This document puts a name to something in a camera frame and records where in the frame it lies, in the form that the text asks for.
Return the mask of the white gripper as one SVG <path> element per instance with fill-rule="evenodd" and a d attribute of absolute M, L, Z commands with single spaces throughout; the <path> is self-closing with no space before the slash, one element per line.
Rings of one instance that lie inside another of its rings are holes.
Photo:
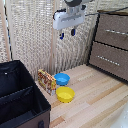
<path fill-rule="evenodd" d="M 85 8 L 85 5 L 80 5 L 57 10 L 53 15 L 53 28 L 56 30 L 62 30 L 83 23 L 85 19 Z M 75 36 L 75 33 L 76 29 L 72 29 L 71 36 Z M 59 36 L 62 40 L 64 38 L 64 33 L 60 31 Z"/>

